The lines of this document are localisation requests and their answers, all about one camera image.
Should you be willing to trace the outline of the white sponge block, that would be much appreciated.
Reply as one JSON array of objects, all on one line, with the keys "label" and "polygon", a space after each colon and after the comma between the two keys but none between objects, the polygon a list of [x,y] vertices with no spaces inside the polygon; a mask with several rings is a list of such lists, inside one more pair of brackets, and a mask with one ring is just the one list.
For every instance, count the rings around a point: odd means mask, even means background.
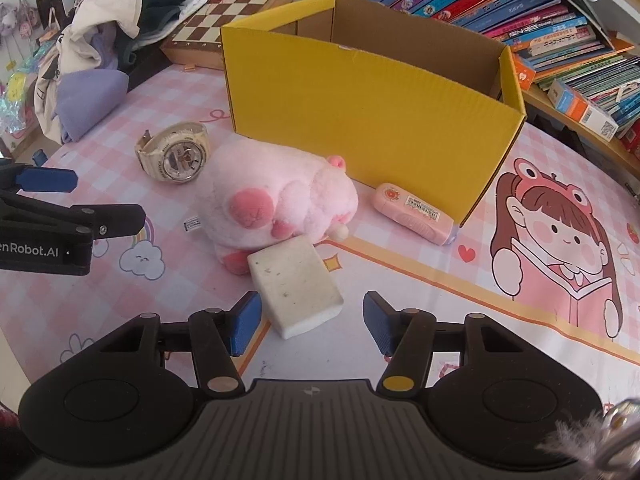
[{"label": "white sponge block", "polygon": [[262,308],[282,339],[314,330],[342,312],[344,299],[306,236],[296,236],[247,258]]}]

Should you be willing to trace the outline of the cream wrist watch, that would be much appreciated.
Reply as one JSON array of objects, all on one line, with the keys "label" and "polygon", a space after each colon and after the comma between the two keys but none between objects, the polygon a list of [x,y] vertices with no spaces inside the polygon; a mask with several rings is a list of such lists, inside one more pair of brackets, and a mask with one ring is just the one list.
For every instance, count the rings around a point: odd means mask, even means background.
[{"label": "cream wrist watch", "polygon": [[208,131],[200,122],[178,122],[155,136],[145,130],[134,150],[149,177],[169,183],[193,181],[212,152]]}]

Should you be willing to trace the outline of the pink eraser case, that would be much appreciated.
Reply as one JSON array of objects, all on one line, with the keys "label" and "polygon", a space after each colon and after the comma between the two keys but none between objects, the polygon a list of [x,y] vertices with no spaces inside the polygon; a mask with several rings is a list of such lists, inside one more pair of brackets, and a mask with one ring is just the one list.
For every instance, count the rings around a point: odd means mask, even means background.
[{"label": "pink eraser case", "polygon": [[458,226],[448,214],[397,185],[381,184],[375,190],[373,207],[434,245],[448,245],[457,236]]}]

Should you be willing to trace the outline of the pink plush pig toy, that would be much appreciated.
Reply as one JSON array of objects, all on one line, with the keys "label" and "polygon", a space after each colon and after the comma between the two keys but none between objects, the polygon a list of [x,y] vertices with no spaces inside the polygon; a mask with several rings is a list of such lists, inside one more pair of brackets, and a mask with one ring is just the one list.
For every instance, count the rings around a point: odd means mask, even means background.
[{"label": "pink plush pig toy", "polygon": [[347,233],[358,209],[343,157],[247,138],[217,148],[195,184],[198,220],[235,275],[247,274],[250,254],[291,237]]}]

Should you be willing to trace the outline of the pile of clothes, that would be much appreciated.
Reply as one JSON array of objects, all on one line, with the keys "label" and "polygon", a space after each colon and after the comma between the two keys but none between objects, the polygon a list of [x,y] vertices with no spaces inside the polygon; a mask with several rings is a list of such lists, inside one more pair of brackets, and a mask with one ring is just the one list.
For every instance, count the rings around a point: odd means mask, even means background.
[{"label": "pile of clothes", "polygon": [[39,63],[34,111],[43,135],[79,141],[125,99],[139,52],[207,0],[74,0]]}]

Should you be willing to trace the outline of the wooden chess board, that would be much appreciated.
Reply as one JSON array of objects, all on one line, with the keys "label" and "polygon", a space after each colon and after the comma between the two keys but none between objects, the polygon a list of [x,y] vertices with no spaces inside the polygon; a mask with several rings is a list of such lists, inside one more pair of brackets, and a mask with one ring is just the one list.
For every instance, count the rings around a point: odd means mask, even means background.
[{"label": "wooden chess board", "polygon": [[163,42],[171,63],[222,70],[221,27],[294,0],[210,0]]}]

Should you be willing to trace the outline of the yellow cardboard box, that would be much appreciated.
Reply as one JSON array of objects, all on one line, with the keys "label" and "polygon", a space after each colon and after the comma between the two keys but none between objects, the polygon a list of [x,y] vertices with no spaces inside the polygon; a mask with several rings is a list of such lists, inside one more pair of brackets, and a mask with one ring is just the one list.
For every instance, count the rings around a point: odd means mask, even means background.
[{"label": "yellow cardboard box", "polygon": [[457,223],[508,156],[526,111],[511,51],[369,0],[304,0],[221,31],[242,136],[340,155]]}]

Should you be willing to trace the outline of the orange white usmile box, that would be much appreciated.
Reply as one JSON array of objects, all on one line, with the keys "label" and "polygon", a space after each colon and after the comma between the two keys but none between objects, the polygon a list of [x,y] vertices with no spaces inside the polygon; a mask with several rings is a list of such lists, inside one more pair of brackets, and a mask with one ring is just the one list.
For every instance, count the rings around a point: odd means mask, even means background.
[{"label": "orange white usmile box", "polygon": [[526,58],[521,58],[517,53],[512,53],[514,67],[518,75],[518,83],[522,90],[529,90],[536,78],[535,67]]}]

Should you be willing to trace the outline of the row of leaning books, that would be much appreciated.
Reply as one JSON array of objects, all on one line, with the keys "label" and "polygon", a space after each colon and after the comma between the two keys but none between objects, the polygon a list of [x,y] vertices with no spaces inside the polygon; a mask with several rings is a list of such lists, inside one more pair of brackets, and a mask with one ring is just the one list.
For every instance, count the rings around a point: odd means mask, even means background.
[{"label": "row of leaning books", "polygon": [[478,32],[508,46],[541,90],[559,80],[620,128],[639,118],[639,59],[585,0],[371,0]]}]

